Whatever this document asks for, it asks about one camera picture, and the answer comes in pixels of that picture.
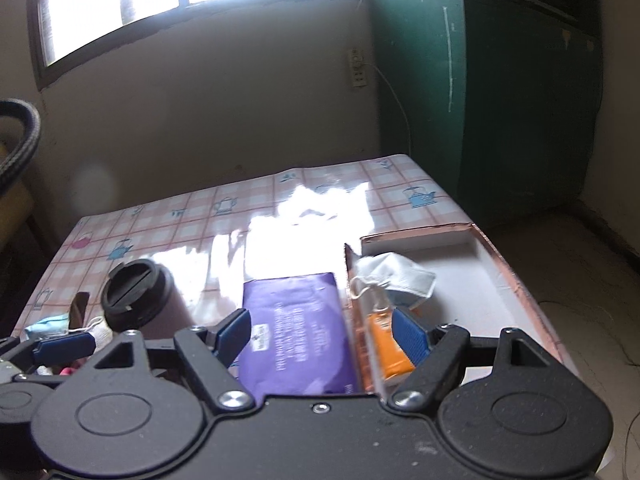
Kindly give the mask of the purple wet wipes pack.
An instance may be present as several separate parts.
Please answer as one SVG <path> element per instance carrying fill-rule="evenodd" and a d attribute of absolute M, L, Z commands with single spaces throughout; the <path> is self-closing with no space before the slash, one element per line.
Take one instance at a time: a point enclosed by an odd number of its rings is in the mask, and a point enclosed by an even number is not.
<path fill-rule="evenodd" d="M 252 330 L 236 360 L 238 378 L 257 403 L 360 390 L 333 273 L 249 281 L 243 308 Z"/>

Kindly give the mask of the white face mask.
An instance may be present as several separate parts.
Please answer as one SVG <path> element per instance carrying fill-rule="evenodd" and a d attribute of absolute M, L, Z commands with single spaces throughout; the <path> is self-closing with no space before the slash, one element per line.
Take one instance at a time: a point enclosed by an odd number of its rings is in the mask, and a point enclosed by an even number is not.
<path fill-rule="evenodd" d="M 373 312 L 384 312 L 420 306 L 433 295 L 435 283 L 435 273 L 396 252 L 384 252 L 356 261 L 348 290 L 352 299 L 366 300 Z"/>

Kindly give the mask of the shallow cardboard box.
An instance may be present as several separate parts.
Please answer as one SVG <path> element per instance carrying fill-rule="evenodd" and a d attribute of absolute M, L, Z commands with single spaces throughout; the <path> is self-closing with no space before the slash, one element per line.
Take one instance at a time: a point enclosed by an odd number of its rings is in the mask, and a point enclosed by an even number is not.
<path fill-rule="evenodd" d="M 372 234 L 344 247 L 347 277 L 363 257 L 396 252 L 436 275 L 433 295 L 416 308 L 428 325 L 457 324 L 473 336 L 525 330 L 571 372 L 577 367 L 551 322 L 497 248 L 473 223 Z"/>

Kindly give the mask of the black round lid cup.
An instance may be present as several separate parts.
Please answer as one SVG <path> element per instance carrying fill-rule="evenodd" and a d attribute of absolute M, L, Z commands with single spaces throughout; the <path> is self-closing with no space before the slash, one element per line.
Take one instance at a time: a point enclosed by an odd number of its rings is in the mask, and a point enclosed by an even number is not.
<path fill-rule="evenodd" d="M 166 339 L 194 324 L 170 271 L 150 259 L 121 263 L 111 270 L 100 303 L 115 334 L 137 330 L 146 339 Z"/>

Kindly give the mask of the orange tissue pack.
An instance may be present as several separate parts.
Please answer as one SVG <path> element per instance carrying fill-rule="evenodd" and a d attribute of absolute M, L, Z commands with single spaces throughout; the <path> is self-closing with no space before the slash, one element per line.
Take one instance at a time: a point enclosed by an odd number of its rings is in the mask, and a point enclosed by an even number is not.
<path fill-rule="evenodd" d="M 412 372 L 414 365 L 394 339 L 390 311 L 371 313 L 368 323 L 383 379 L 391 380 Z"/>

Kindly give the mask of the wall power socket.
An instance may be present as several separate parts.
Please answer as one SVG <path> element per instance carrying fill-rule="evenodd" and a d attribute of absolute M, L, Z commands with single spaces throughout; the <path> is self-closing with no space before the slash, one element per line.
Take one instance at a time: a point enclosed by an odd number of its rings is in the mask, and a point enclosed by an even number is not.
<path fill-rule="evenodd" d="M 366 63 L 360 49 L 351 48 L 347 51 L 349 77 L 354 88 L 363 88 L 368 84 Z"/>

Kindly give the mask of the light blue packet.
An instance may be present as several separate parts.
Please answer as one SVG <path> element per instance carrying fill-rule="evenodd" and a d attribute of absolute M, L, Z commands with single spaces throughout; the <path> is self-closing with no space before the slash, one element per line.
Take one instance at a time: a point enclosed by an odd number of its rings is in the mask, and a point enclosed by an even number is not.
<path fill-rule="evenodd" d="M 48 316 L 27 326 L 24 334 L 29 340 L 49 339 L 61 337 L 68 333 L 70 316 L 67 313 Z"/>

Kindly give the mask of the pink checkered tablecloth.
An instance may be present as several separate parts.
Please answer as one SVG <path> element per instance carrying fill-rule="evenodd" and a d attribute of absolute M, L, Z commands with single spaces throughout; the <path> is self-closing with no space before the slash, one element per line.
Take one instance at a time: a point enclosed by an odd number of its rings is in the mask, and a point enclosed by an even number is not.
<path fill-rule="evenodd" d="M 80 219 L 54 255 L 14 334 L 70 310 L 102 312 L 107 275 L 151 259 L 171 272 L 193 321 L 212 325 L 242 304 L 247 281 L 332 273 L 347 289 L 346 252 L 371 234 L 463 223 L 462 208 L 410 157 L 292 168 Z"/>

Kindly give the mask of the green door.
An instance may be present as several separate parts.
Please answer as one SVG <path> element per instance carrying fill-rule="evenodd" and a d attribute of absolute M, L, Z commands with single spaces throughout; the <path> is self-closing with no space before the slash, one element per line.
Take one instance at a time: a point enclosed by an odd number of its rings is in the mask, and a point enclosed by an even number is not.
<path fill-rule="evenodd" d="M 472 217 L 570 203 L 602 99 L 598 0 L 369 0 L 381 148 Z"/>

